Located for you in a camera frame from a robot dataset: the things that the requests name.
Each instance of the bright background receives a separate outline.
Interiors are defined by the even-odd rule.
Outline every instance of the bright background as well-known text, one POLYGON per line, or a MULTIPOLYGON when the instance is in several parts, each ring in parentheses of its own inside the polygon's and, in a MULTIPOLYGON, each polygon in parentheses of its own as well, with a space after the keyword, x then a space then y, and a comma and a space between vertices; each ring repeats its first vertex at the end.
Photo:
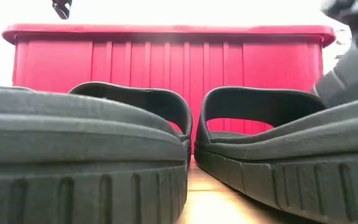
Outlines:
POLYGON ((197 26, 328 25, 339 43, 323 50, 324 73, 350 46, 347 26, 319 12, 321 0, 73 0, 61 20, 51 0, 0 0, 0 85, 12 85, 14 46, 1 37, 13 23, 137 24, 197 26))

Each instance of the wooden floor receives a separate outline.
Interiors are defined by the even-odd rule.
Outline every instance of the wooden floor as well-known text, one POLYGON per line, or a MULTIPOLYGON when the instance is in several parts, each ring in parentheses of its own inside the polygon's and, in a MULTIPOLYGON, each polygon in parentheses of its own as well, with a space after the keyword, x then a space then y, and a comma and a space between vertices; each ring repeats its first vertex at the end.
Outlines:
POLYGON ((191 161, 187 201, 178 224, 315 223, 245 197, 197 167, 194 158, 191 161))

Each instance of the black object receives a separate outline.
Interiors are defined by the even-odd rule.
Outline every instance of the black object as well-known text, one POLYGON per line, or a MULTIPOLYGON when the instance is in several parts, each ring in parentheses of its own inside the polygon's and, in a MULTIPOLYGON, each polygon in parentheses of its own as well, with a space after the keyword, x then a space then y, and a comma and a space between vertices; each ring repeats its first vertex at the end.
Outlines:
POLYGON ((358 100, 358 45, 352 44, 338 64, 311 91, 329 106, 358 100))
POLYGON ((358 223, 358 101, 327 109, 300 91, 217 88, 204 99, 195 159, 277 209, 324 223, 358 223), (206 122, 214 118, 274 128, 254 136, 210 133, 206 122))
POLYGON ((52 7, 61 19, 70 17, 72 0, 52 0, 52 7))
POLYGON ((133 88, 105 82, 83 83, 69 93, 126 103, 176 124, 181 130, 178 137, 186 148, 187 163, 190 163, 193 120, 189 106, 179 94, 170 90, 133 88))
POLYGON ((358 0, 324 0, 321 10, 330 18, 349 25, 358 34, 358 0))
POLYGON ((0 224, 173 223, 186 190, 186 149, 163 118, 0 89, 0 224))

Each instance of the red plastic container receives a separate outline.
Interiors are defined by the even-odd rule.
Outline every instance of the red plastic container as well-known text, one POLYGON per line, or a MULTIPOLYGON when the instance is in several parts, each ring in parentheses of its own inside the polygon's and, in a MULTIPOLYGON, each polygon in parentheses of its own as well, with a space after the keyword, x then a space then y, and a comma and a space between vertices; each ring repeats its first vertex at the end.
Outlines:
MULTIPOLYGON (((189 103, 193 134, 205 94, 218 86, 309 91, 323 74, 322 48, 335 40, 326 26, 18 24, 2 36, 16 45, 14 85, 63 93, 88 81, 167 88, 189 103)), ((231 119, 209 125, 246 134, 269 128, 231 119)))

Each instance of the red bin lid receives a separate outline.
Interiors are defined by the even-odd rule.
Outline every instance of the red bin lid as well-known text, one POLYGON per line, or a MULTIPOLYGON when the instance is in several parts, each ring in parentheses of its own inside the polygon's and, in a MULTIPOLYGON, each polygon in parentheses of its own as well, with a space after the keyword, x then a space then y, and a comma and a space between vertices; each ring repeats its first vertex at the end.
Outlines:
POLYGON ((319 37, 326 47, 335 41, 334 31, 329 26, 255 26, 255 27, 214 27, 214 26, 114 26, 114 25, 73 25, 73 24, 14 24, 8 26, 2 37, 11 44, 18 36, 45 34, 221 34, 221 35, 287 35, 319 37))

